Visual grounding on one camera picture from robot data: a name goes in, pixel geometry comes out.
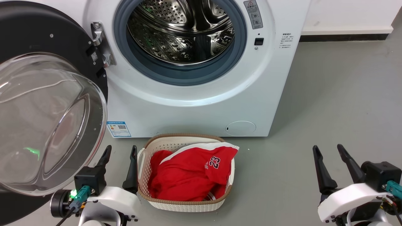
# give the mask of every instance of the white plastic basket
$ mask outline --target white plastic basket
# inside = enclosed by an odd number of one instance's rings
[[[169,201],[152,198],[148,190],[148,180],[151,175],[150,160],[153,154],[160,150],[177,151],[190,144],[225,142],[222,138],[199,134],[162,134],[151,138],[138,153],[138,193],[151,205],[161,210],[176,212],[209,212],[217,210],[224,203],[232,189],[234,179],[234,159],[226,184],[225,194],[211,201]]]

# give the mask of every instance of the green led light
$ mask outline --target green led light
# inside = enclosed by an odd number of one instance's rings
[[[75,199],[75,198],[76,198],[76,195],[77,195],[77,190],[72,190],[72,191],[70,192],[70,198]]]
[[[34,153],[35,155],[38,156],[38,161],[39,161],[39,156],[41,154],[41,151],[33,149],[33,148],[24,148],[25,150],[29,150],[31,153]]]

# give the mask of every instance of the white wall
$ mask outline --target white wall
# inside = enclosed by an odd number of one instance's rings
[[[302,35],[391,33],[402,0],[312,0]]]

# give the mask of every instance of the warning label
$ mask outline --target warning label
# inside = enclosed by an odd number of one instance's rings
[[[245,1],[244,6],[246,7],[248,16],[250,17],[252,28],[263,28],[263,21],[256,0]]]
[[[130,131],[128,131],[127,125],[123,121],[109,121],[107,122],[107,127],[115,138],[131,137]]]
[[[279,49],[288,49],[291,47],[293,42],[293,35],[292,33],[283,33],[281,42],[279,44]]]

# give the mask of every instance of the stainless steel drum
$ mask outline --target stainless steel drum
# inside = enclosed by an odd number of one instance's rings
[[[211,0],[145,0],[127,26],[145,52],[183,66],[217,57],[234,39],[232,22]]]

